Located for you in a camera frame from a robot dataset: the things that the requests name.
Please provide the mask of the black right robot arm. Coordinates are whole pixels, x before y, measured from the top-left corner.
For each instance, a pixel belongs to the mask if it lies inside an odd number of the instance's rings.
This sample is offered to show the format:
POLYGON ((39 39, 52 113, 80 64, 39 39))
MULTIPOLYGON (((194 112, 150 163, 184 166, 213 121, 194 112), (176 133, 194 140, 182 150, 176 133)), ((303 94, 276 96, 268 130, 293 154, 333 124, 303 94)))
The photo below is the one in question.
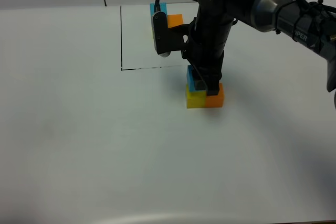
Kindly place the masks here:
POLYGON ((335 91, 335 8, 323 0, 197 0, 185 58, 208 95, 219 94, 224 47, 231 27, 283 33, 327 62, 327 90, 335 91))

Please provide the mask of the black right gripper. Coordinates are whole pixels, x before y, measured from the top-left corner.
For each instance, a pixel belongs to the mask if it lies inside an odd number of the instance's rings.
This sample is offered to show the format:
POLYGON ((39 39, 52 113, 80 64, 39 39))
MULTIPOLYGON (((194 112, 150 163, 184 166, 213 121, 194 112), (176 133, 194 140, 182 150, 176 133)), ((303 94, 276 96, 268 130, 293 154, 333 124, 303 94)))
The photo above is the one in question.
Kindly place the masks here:
POLYGON ((208 96, 219 94, 224 47, 233 23, 233 18, 195 18, 190 24, 182 58, 195 68, 191 68, 193 90, 207 88, 208 96))

